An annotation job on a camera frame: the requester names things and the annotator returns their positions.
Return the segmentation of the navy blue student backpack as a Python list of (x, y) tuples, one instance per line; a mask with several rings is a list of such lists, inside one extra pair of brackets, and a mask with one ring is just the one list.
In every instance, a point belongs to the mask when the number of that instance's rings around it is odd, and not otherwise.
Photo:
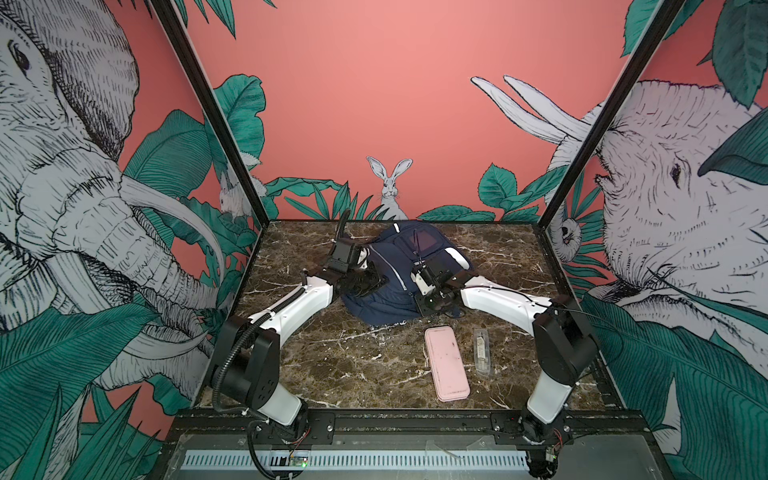
[(347, 310), (370, 326), (392, 325), (423, 316), (416, 305), (418, 287), (411, 279), (417, 263), (440, 261), (448, 269), (473, 269), (466, 256), (434, 225), (401, 221), (366, 244), (368, 263), (375, 264), (388, 283), (366, 297), (342, 295)]

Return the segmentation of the pink pencil case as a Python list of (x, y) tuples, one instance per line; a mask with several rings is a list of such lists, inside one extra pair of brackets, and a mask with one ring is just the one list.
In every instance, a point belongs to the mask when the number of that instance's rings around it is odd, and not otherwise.
[(454, 330), (429, 328), (424, 338), (438, 399), (445, 403), (467, 399), (470, 386)]

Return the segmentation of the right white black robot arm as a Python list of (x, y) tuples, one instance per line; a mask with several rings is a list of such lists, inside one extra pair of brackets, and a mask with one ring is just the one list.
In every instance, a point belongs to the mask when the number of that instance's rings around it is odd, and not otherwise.
[(463, 306), (491, 314), (533, 337), (540, 375), (519, 416), (518, 436), (532, 445), (552, 444), (564, 432), (565, 404), (599, 353), (587, 315), (574, 298), (532, 296), (501, 286), (472, 270), (455, 273), (422, 261), (411, 278), (417, 305), (427, 313)]

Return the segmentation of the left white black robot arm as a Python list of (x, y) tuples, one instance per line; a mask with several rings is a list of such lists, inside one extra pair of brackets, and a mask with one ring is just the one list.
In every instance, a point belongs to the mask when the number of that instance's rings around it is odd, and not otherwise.
[(281, 349), (339, 296), (365, 297), (386, 284), (372, 254), (368, 244), (337, 238), (326, 260), (304, 270), (301, 282), (290, 293), (249, 317), (229, 317), (219, 332), (205, 376), (213, 409), (272, 425), (286, 444), (302, 440), (310, 429), (308, 407), (280, 383)]

